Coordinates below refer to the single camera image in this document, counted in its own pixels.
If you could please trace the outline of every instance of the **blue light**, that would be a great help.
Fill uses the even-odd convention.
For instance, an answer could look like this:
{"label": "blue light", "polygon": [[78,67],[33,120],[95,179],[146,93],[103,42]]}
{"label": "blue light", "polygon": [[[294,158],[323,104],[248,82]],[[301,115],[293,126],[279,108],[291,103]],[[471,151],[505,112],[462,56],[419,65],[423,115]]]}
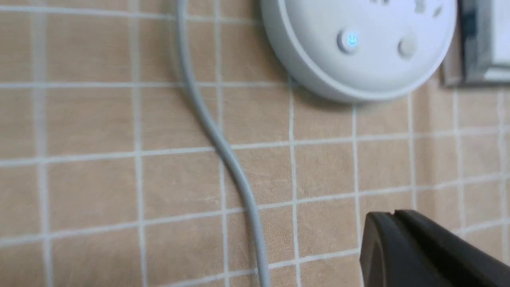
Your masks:
{"label": "blue light", "polygon": [[349,33],[347,35],[347,44],[351,47],[356,47],[358,45],[358,36],[355,33]]}

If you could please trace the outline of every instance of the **square tile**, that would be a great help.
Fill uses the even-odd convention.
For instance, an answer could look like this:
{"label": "square tile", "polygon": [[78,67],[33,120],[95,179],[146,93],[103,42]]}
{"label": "square tile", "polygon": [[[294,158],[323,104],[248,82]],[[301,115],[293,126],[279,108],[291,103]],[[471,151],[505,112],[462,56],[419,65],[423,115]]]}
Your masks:
{"label": "square tile", "polygon": [[352,136],[352,105],[336,104],[297,88],[294,93],[294,138]]}
{"label": "square tile", "polygon": [[50,7],[128,11],[129,0],[46,0]]}
{"label": "square tile", "polygon": [[204,284],[194,285],[195,287],[225,287],[225,280],[216,280]]}
{"label": "square tile", "polygon": [[410,190],[406,192],[361,196],[361,230],[364,230],[367,213],[372,211],[393,213],[397,209],[413,209],[413,193]]}
{"label": "square tile", "polygon": [[[292,200],[292,169],[290,148],[237,150],[258,204]],[[227,208],[241,207],[243,203],[230,173],[225,173]]]}
{"label": "square tile", "polygon": [[4,286],[45,287],[42,244],[0,248],[0,282]]}
{"label": "square tile", "polygon": [[501,170],[498,135],[462,137],[464,177],[498,173]]}
{"label": "square tile", "polygon": [[221,216],[151,225],[145,232],[150,286],[223,272]]}
{"label": "square tile", "polygon": [[30,0],[0,0],[0,5],[28,6],[30,4]]}
{"label": "square tile", "polygon": [[299,204],[297,224],[300,257],[358,246],[354,199]]}
{"label": "square tile", "polygon": [[469,88],[458,91],[458,125],[460,128],[497,127],[498,89]]}
{"label": "square tile", "polygon": [[360,190],[411,184],[408,140],[358,142]]}
{"label": "square tile", "polygon": [[298,198],[354,192],[351,143],[296,146]]}
{"label": "square tile", "polygon": [[464,205],[468,226],[501,219],[499,181],[465,184]]}
{"label": "square tile", "polygon": [[262,19],[260,0],[220,0],[221,16],[241,19]]}
{"label": "square tile", "polygon": [[146,156],[143,176],[146,218],[221,209],[215,152]]}
{"label": "square tile", "polygon": [[359,255],[309,261],[301,264],[303,287],[359,287]]}
{"label": "square tile", "polygon": [[[181,80],[177,55],[175,22],[140,19],[140,80],[178,82]],[[216,40],[213,22],[188,21],[190,53],[197,81],[216,81]],[[162,40],[166,35],[168,42]]]}
{"label": "square tile", "polygon": [[36,166],[0,168],[0,238],[41,231]]}
{"label": "square tile", "polygon": [[358,135],[408,133],[409,98],[372,105],[360,106],[356,126]]}
{"label": "square tile", "polygon": [[47,77],[52,82],[130,82],[128,18],[48,14]]}
{"label": "square tile", "polygon": [[52,163],[48,166],[52,230],[136,221],[132,158]]}
{"label": "square tile", "polygon": [[[271,269],[271,286],[273,287],[296,287],[296,267],[285,266]],[[254,287],[259,285],[257,274],[243,275],[230,278],[231,287]]]}
{"label": "square tile", "polygon": [[418,211],[448,230],[461,227],[458,208],[458,187],[420,190],[417,192]]}
{"label": "square tile", "polygon": [[502,226],[466,233],[466,241],[497,260],[503,261]]}
{"label": "square tile", "polygon": [[31,90],[0,90],[0,158],[35,155]]}
{"label": "square tile", "polygon": [[417,185],[428,186],[457,180],[457,142],[455,137],[416,139],[414,152]]}
{"label": "square tile", "polygon": [[[201,92],[211,115],[217,120],[216,89],[203,88]],[[183,90],[176,88],[142,89],[144,150],[211,146],[186,97]]]}
{"label": "square tile", "polygon": [[453,89],[429,81],[413,92],[412,99],[414,132],[453,130]]}
{"label": "square tile", "polygon": [[0,12],[0,82],[32,80],[30,13]]}
{"label": "square tile", "polygon": [[46,118],[50,155],[134,149],[130,89],[50,89]]}
{"label": "square tile", "polygon": [[262,26],[223,23],[221,49],[225,82],[287,81]]}
{"label": "square tile", "polygon": [[138,229],[52,240],[55,287],[140,286]]}
{"label": "square tile", "polygon": [[289,140],[286,87],[223,89],[223,126],[232,144]]}
{"label": "square tile", "polygon": [[[177,0],[141,0],[140,11],[175,15]],[[188,0],[188,14],[214,16],[214,0]]]}
{"label": "square tile", "polygon": [[[292,206],[263,209],[260,214],[269,263],[294,259]],[[243,212],[227,216],[228,269],[232,271],[246,270],[256,266],[253,238],[247,220]]]}

